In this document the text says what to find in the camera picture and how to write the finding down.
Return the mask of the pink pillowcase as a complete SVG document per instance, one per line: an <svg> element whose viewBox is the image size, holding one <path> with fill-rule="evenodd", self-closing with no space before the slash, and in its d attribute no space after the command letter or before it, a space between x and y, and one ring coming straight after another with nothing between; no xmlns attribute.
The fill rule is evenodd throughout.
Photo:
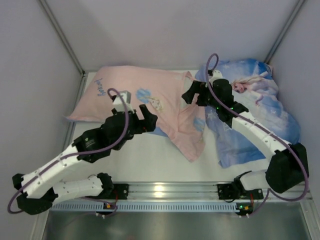
<svg viewBox="0 0 320 240"><path fill-rule="evenodd" d="M96 73L67 119L102 123L113 109L107 90L128 91L138 117L143 116L139 106L146 105L158 117L156 128L168 136L189 162L194 162L205 148L205 109L197 106L195 99L187 104L182 98L194 80L188 71L105 66Z"/></svg>

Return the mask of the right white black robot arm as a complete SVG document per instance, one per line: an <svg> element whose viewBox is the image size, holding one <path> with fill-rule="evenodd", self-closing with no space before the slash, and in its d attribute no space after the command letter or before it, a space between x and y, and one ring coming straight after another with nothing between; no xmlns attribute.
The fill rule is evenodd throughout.
<svg viewBox="0 0 320 240"><path fill-rule="evenodd" d="M283 140L263 126L244 105L234 100L228 80L217 79L213 83L195 80L182 98L187 104L196 99L198 106L212 107L221 122L242 134L264 155L268 163L266 169L251 170L238 176L246 191L266 189L268 194L285 201L282 194L304 182L303 192L292 201L300 201L306 196L309 190L306 148L300 143Z"/></svg>

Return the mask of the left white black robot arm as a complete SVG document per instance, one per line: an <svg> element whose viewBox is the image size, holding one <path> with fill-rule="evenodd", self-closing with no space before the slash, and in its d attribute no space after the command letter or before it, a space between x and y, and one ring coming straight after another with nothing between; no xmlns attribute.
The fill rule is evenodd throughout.
<svg viewBox="0 0 320 240"><path fill-rule="evenodd" d="M112 109L112 116L104 124L85 131L53 160L31 173L14 175L12 183L17 193L13 199L17 202L19 212L37 215L68 200L107 199L114 191L112 178L107 173L98 173L78 181L63 179L80 168L108 157L112 150L119 151L134 135L154 131L158 117L144 104L139 108L142 119L135 110Z"/></svg>

